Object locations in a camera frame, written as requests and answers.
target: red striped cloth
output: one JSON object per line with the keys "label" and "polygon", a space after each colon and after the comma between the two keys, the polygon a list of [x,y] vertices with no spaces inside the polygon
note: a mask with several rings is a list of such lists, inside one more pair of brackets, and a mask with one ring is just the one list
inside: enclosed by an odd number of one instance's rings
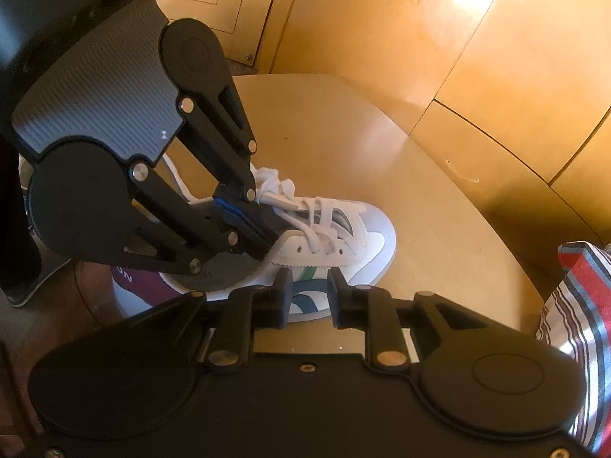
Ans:
{"label": "red striped cloth", "polygon": [[546,302],[537,339],[584,370],[584,406],[569,433],[597,456],[611,457],[611,256],[587,242],[558,248],[565,276]]}

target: blue stripe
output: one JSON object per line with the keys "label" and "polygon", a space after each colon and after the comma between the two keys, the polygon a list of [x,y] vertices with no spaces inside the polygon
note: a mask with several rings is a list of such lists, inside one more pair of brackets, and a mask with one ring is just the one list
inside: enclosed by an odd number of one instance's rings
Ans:
{"label": "blue stripe", "polygon": [[318,311],[314,300],[306,294],[297,294],[293,296],[291,303],[300,307],[303,313],[316,313]]}
{"label": "blue stripe", "polygon": [[293,283],[293,300],[291,303],[301,308],[303,313],[316,313],[318,307],[314,300],[306,294],[300,294],[305,291],[320,291],[327,292],[326,279],[310,279],[307,281],[298,281]]}
{"label": "blue stripe", "polygon": [[240,210],[239,208],[231,205],[230,203],[227,203],[222,198],[214,198],[213,200],[216,203],[216,205],[220,206],[222,209],[225,209],[227,212],[229,212],[229,213],[231,213],[233,215],[236,215],[237,217],[239,217],[243,221],[245,221],[247,223],[248,227],[250,228],[250,230],[255,232],[259,237],[262,237],[262,238],[265,239],[265,233],[242,210]]}
{"label": "blue stripe", "polygon": [[604,264],[601,263],[600,258],[598,258],[592,250],[587,248],[585,249],[585,253],[583,253],[583,255],[600,280],[605,283],[605,286],[611,289],[611,275],[609,275],[609,271],[606,269]]}
{"label": "blue stripe", "polygon": [[304,291],[327,292],[326,279],[310,279],[307,281],[297,281],[293,283],[293,293],[297,294]]}
{"label": "blue stripe", "polygon": [[[603,399],[603,397],[607,396],[608,390],[605,385],[605,367],[609,366],[609,338],[607,336],[607,331],[605,329],[605,324],[603,319],[600,317],[598,313],[598,309],[590,299],[587,291],[583,288],[581,283],[577,280],[577,278],[569,272],[564,278],[564,283],[567,286],[567,289],[572,293],[573,297],[580,303],[580,306],[588,320],[588,326],[592,331],[594,337],[594,345],[597,351],[598,358],[602,358],[602,362],[597,363],[597,372],[598,372],[598,402]],[[585,370],[590,370],[590,367],[584,367]],[[596,452],[598,448],[601,446],[602,442],[602,432],[601,425],[606,420],[603,417],[608,415],[608,408],[604,408],[603,411],[599,411],[596,420],[594,422],[595,431],[593,434],[594,442],[592,443],[591,450]]]}

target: white shoelace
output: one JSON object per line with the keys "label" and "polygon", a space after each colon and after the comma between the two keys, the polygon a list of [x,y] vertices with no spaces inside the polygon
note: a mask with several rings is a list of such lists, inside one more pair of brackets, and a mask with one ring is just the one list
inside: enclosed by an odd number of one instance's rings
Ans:
{"label": "white shoelace", "polygon": [[[196,198],[189,191],[172,159],[165,153],[163,159],[187,200],[191,203],[200,202],[201,199]],[[357,240],[344,227],[333,221],[335,206],[332,200],[320,197],[296,198],[295,184],[291,179],[281,181],[279,172],[274,168],[255,168],[254,165],[251,165],[251,171],[257,185],[256,201],[259,205],[273,206],[276,214],[303,232],[312,253],[324,250],[326,254],[330,255],[338,249],[340,253],[343,253],[340,240],[343,240],[352,252],[356,252]],[[308,219],[301,217],[296,213],[297,211],[307,211]],[[315,223],[317,211],[320,211],[320,218],[318,223]]]}

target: shoe lace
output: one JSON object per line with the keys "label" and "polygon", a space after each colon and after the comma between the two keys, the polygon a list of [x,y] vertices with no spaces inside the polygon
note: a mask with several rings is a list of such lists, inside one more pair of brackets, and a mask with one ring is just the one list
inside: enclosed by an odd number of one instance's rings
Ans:
{"label": "shoe lace", "polygon": [[276,214],[303,232],[311,252],[324,250],[329,255],[339,248],[340,253],[343,253],[341,241],[344,241],[352,252],[356,252],[356,239],[346,228],[333,220],[333,212],[337,208],[333,200],[295,197],[293,181],[281,181],[276,169],[258,169],[251,165],[251,171],[257,185],[256,202],[273,206]]}

